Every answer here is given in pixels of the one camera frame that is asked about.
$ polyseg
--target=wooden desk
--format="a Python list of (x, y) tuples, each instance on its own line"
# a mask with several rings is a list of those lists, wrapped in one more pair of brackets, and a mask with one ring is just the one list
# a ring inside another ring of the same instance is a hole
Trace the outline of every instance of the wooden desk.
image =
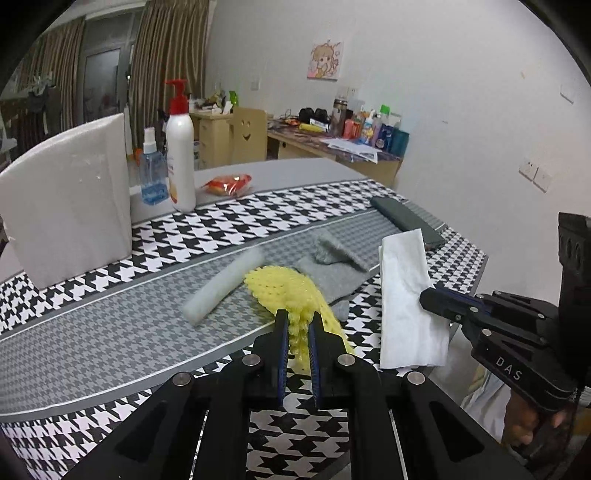
[(378, 163), (366, 160), (351, 161), (355, 155), (341, 150), (329, 148), (320, 142), (324, 135), (315, 135), (302, 132), (295, 127), (282, 127), (279, 130), (269, 130), (267, 137), (279, 143), (277, 158), (309, 158), (324, 157), (338, 161), (359, 173), (380, 182), (382, 185), (392, 187), (396, 174), (402, 165), (402, 158), (388, 153), (380, 153)]

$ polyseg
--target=red snack bag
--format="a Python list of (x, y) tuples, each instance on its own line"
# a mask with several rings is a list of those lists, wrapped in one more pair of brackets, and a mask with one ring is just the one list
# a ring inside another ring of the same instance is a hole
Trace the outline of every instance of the red snack bag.
[(204, 187), (209, 193), (218, 196), (235, 196), (238, 197), (243, 194), (252, 180), (250, 175), (221, 175), (208, 181)]

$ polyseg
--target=anime poster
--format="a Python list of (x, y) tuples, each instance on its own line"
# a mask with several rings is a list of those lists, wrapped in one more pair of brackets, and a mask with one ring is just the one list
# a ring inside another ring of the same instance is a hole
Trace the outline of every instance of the anime poster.
[(308, 66), (309, 79), (338, 80), (343, 63), (343, 42), (314, 45)]

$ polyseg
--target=dark gray phone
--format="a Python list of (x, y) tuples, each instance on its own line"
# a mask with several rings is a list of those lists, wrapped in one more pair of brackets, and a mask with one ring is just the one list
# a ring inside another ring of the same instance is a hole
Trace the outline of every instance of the dark gray phone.
[(425, 220), (397, 200), (387, 197), (373, 197), (370, 204), (403, 232), (421, 229), (425, 250), (432, 250), (445, 245), (446, 240), (439, 235)]

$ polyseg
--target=gray cloth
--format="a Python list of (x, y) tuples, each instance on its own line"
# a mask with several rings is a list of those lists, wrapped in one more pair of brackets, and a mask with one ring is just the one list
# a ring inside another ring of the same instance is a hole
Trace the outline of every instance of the gray cloth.
[(295, 268), (311, 278), (340, 322), (349, 317), (347, 297), (368, 278), (370, 266), (329, 231), (315, 235), (313, 255), (300, 258)]
[(346, 322), (349, 318), (349, 297), (344, 300), (337, 300), (330, 306), (330, 308), (339, 322)]
[(371, 265), (368, 265), (359, 255), (351, 249), (344, 246), (328, 230), (320, 231), (315, 234), (316, 237), (316, 251), (314, 252), (314, 259), (317, 263), (323, 265), (331, 265), (337, 262), (352, 263), (361, 271), (369, 271)]

